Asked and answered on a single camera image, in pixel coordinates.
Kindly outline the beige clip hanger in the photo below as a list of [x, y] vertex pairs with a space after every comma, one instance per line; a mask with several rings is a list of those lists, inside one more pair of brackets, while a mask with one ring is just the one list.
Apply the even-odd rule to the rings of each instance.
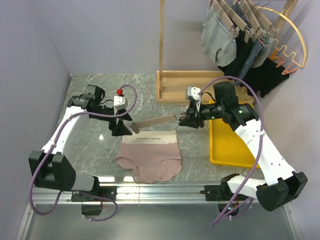
[[126, 125], [126, 127], [128, 127], [129, 130], [135, 134], [139, 134], [141, 129], [143, 128], [148, 128], [155, 125], [162, 125], [167, 122], [173, 122], [173, 121], [176, 122], [180, 118], [185, 118], [186, 111], [188, 108], [187, 106], [184, 106], [179, 111], [175, 111], [170, 114], [164, 114], [162, 116], [153, 117], [154, 104], [150, 100], [144, 100], [141, 104], [141, 108], [144, 107], [145, 103], [148, 103], [151, 105], [151, 109], [149, 111], [149, 114], [147, 115], [149, 118], [142, 121], [138, 121], [138, 122], [132, 121]]

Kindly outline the pink and cream underwear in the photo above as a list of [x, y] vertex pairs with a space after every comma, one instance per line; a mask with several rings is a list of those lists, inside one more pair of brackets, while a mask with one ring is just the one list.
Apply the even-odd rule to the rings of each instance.
[[140, 131], [122, 137], [116, 163], [131, 171], [136, 183], [167, 182], [182, 170], [177, 132]]

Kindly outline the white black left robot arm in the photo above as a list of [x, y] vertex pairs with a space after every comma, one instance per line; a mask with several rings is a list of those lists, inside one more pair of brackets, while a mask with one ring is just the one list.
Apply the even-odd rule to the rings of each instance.
[[81, 130], [89, 119], [108, 122], [112, 136], [131, 135], [123, 121], [131, 121], [129, 115], [135, 103], [128, 104], [123, 89], [116, 91], [112, 107], [102, 103], [106, 92], [97, 85], [87, 85], [83, 93], [72, 96], [62, 121], [50, 140], [40, 151], [32, 151], [28, 157], [32, 179], [30, 187], [59, 190], [62, 192], [83, 191], [89, 201], [101, 195], [98, 178], [76, 172], [68, 158]]

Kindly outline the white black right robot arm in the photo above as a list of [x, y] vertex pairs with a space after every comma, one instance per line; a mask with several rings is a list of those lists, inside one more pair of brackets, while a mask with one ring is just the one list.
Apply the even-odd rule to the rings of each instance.
[[218, 195], [226, 200], [237, 195], [253, 198], [269, 212], [295, 200], [308, 182], [306, 174], [286, 162], [265, 132], [262, 116], [251, 105], [239, 103], [231, 82], [218, 82], [213, 90], [215, 103], [203, 104], [201, 89], [187, 88], [185, 98], [189, 106], [180, 116], [179, 126], [198, 129], [207, 120], [221, 119], [243, 141], [264, 176], [259, 180], [238, 173], [228, 175], [221, 179]]

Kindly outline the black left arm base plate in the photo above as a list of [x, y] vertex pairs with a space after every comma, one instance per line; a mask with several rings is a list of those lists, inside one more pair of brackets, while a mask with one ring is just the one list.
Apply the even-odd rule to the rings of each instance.
[[74, 191], [71, 195], [72, 202], [97, 202], [102, 201], [101, 198], [107, 198], [115, 201], [117, 196], [116, 186], [102, 186], [97, 191]]

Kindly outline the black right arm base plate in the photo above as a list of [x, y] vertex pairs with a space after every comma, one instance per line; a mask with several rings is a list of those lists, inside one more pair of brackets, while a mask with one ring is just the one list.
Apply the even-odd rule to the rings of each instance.
[[228, 184], [225, 182], [219, 185], [205, 185], [204, 190], [201, 190], [200, 193], [205, 195], [205, 200], [207, 202], [229, 201], [234, 195]]

